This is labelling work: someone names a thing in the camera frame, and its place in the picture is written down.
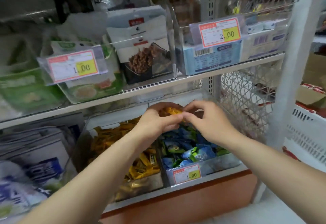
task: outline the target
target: cardboard box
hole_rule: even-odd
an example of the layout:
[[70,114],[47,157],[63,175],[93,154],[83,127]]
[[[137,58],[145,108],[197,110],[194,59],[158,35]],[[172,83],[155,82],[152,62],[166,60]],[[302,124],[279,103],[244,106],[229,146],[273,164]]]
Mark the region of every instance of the cardboard box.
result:
[[[326,89],[326,56],[313,53],[309,55],[302,82]],[[302,85],[299,86],[296,99],[317,112],[326,108],[326,94]]]

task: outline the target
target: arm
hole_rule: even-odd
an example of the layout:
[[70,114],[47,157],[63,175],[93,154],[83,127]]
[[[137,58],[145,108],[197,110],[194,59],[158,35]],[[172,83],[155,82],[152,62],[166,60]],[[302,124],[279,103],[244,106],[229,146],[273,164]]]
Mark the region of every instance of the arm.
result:
[[[198,109],[202,119],[192,114]],[[242,135],[213,102],[193,101],[184,111],[207,140],[237,156],[306,223],[325,223],[326,173]]]
[[148,108],[132,131],[104,151],[20,223],[96,223],[133,161],[163,132],[179,127],[182,115],[158,115],[158,111],[167,106],[179,107],[174,103],[162,102]]

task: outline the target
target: right hand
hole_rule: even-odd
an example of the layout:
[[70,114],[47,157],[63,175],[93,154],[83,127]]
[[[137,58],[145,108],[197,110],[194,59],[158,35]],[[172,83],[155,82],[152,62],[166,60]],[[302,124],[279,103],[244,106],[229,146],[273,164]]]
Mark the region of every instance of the right hand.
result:
[[[197,115],[198,109],[204,110],[202,119]],[[234,141],[234,137],[240,134],[232,126],[223,110],[214,102],[192,101],[182,111],[184,119],[192,123],[211,143],[228,147],[229,142]]]

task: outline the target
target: red-bordered price tag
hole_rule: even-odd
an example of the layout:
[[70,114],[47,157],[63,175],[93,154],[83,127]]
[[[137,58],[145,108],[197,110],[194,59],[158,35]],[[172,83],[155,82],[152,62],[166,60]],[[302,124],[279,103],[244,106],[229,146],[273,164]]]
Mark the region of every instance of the red-bordered price tag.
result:
[[199,165],[193,165],[173,171],[173,178],[176,184],[191,181],[201,177],[202,175],[199,169]]
[[92,49],[47,58],[54,83],[99,74]]
[[200,24],[199,31],[204,47],[220,45],[241,39],[237,18]]

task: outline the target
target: floor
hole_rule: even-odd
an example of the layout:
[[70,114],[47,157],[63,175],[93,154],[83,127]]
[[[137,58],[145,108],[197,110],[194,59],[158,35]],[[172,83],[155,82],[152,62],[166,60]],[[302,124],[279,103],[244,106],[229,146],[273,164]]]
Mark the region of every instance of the floor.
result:
[[305,224],[288,206],[270,190],[258,204],[210,218],[196,224]]

